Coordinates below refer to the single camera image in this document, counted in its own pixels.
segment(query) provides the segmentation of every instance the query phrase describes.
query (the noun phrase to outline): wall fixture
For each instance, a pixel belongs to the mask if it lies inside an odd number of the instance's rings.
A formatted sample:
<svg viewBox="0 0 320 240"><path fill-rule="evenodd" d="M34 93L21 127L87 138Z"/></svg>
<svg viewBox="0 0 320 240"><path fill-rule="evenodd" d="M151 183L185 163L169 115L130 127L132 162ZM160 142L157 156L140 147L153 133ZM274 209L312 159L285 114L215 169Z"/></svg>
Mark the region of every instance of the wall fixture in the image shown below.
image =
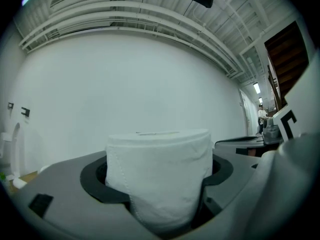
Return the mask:
<svg viewBox="0 0 320 240"><path fill-rule="evenodd" d="M14 108L14 103L8 102L8 110L12 110Z"/></svg>
<svg viewBox="0 0 320 240"><path fill-rule="evenodd" d="M30 109L27 109L27 108L25 108L25 107L21 107L23 110L25 110L25 112L23 113L23 112L21 112L21 114L22 115L24 115L24 116L26 116L27 118L29 117L29 115L30 115Z"/></svg>

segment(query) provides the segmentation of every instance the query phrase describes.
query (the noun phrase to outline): white shirt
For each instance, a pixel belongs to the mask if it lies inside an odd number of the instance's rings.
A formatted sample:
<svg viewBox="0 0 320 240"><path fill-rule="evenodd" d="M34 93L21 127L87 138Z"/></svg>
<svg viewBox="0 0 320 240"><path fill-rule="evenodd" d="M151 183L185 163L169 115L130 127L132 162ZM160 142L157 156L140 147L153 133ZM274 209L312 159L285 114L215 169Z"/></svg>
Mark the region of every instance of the white shirt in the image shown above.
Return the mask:
<svg viewBox="0 0 320 240"><path fill-rule="evenodd" d="M258 117L259 118L265 118L267 116L267 112L264 111L264 110L259 110L258 111ZM264 124L264 120L263 119L260 119L260 125L263 125Z"/></svg>

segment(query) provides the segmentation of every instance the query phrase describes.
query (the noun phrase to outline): black slot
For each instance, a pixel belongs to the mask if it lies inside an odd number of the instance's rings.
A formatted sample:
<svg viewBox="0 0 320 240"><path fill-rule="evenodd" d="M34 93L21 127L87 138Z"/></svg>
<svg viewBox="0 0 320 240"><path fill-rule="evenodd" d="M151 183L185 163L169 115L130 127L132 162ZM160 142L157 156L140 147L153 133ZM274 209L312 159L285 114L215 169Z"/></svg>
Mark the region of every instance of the black slot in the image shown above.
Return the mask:
<svg viewBox="0 0 320 240"><path fill-rule="evenodd" d="M202 181L198 208L191 222L193 229L211 220L221 211L221 207L219 207L213 199L208 199L204 196L205 187L216 186L223 183L234 172L234 167L228 160L215 154L212 154L212 159L212 175L204 178Z"/></svg>
<svg viewBox="0 0 320 240"><path fill-rule="evenodd" d="M93 198L104 204L124 204L130 206L129 195L105 185L107 176L107 156L104 156L83 168L80 183Z"/></svg>
<svg viewBox="0 0 320 240"><path fill-rule="evenodd" d="M215 144L220 143L220 142L248 142L248 141L253 141L257 139L258 137L256 136L245 136L245 137L240 137L240 138L230 138L230 139L225 139L225 140L219 140Z"/></svg>
<svg viewBox="0 0 320 240"><path fill-rule="evenodd" d="M21 112L21 114L28 118L29 115L30 115L30 109L27 109L27 108L25 108L23 106L21 108L25 111L25 112Z"/></svg>
<svg viewBox="0 0 320 240"><path fill-rule="evenodd" d="M239 155L248 155L248 149L247 148L236 148L235 153Z"/></svg>
<svg viewBox="0 0 320 240"><path fill-rule="evenodd" d="M54 197L51 195L37 194L29 204L29 208L34 211L40 218L43 218L53 199Z"/></svg>

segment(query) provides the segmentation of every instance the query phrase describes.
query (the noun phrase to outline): ceiling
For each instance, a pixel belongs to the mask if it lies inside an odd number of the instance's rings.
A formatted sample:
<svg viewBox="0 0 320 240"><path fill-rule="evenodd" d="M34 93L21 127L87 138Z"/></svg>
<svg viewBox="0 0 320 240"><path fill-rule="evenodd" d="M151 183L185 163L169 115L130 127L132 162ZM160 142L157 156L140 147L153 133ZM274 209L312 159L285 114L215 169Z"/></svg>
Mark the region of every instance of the ceiling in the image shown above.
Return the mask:
<svg viewBox="0 0 320 240"><path fill-rule="evenodd" d="M20 46L28 53L92 31L171 39L211 60L254 102L262 97L265 108L272 109L267 50L260 44L265 33L293 12L286 0L214 0L212 8L191 0L29 0L14 22L23 37Z"/></svg>

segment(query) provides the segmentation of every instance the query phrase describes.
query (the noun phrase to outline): person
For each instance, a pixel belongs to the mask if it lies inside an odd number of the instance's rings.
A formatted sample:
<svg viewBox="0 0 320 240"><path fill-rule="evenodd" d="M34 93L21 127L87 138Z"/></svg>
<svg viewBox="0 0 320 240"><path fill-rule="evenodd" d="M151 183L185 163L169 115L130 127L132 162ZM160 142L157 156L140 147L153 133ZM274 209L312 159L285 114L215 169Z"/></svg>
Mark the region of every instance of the person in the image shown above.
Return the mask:
<svg viewBox="0 0 320 240"><path fill-rule="evenodd" d="M264 106L262 104L259 105L259 111L258 111L258 118L260 121L259 127L259 134L261 134L264 130L264 121L267 118L267 112L264 110Z"/></svg>

